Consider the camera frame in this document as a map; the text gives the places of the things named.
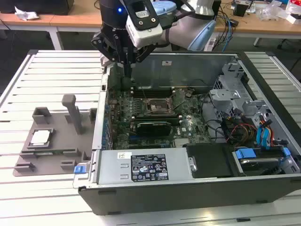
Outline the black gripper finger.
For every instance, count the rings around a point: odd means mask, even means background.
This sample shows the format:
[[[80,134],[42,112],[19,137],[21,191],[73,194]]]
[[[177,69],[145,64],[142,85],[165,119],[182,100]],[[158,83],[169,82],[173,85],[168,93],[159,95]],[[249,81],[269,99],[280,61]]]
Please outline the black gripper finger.
[[[155,49],[155,46],[128,49],[128,78],[132,75],[132,65],[142,62]]]
[[[121,35],[114,32],[109,38],[103,32],[96,33],[91,44],[108,60],[119,64],[123,68],[124,76],[128,77],[127,54],[122,46]]]

